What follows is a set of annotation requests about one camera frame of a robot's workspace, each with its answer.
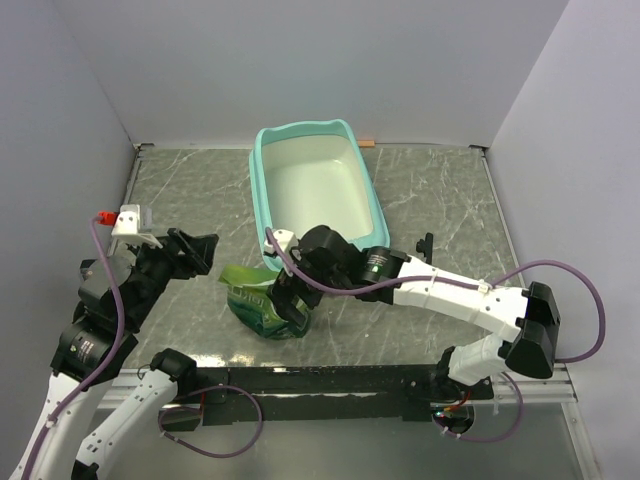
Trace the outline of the green litter bag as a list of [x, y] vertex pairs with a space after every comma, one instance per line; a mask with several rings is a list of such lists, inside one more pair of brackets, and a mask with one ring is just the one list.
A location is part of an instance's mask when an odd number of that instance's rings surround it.
[[310, 327], [309, 309], [300, 304], [302, 325], [281, 318], [267, 296], [276, 277], [275, 271], [266, 268], [230, 264], [222, 269], [218, 281], [226, 286], [230, 311], [258, 336], [270, 340], [302, 338]]

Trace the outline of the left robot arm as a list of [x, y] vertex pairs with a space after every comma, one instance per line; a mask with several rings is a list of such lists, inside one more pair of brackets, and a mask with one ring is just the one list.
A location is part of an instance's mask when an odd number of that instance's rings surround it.
[[167, 348], [154, 355], [130, 396], [89, 427], [168, 283], [208, 275], [218, 242], [216, 234], [171, 228], [155, 245], [127, 244], [82, 262], [80, 301], [60, 335], [47, 395], [13, 478], [104, 479], [138, 427], [171, 400], [194, 396], [195, 360]]

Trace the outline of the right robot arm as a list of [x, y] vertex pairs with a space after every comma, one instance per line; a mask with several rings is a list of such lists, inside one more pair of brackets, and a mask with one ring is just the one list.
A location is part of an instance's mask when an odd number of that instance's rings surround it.
[[326, 225], [302, 238], [266, 229], [264, 253], [283, 264], [268, 296], [287, 322], [301, 321], [300, 306], [313, 309], [332, 295], [429, 310], [487, 331], [484, 338], [442, 354], [436, 384], [448, 398], [504, 371], [533, 379], [553, 374], [560, 314], [546, 284], [504, 287], [387, 247], [360, 250]]

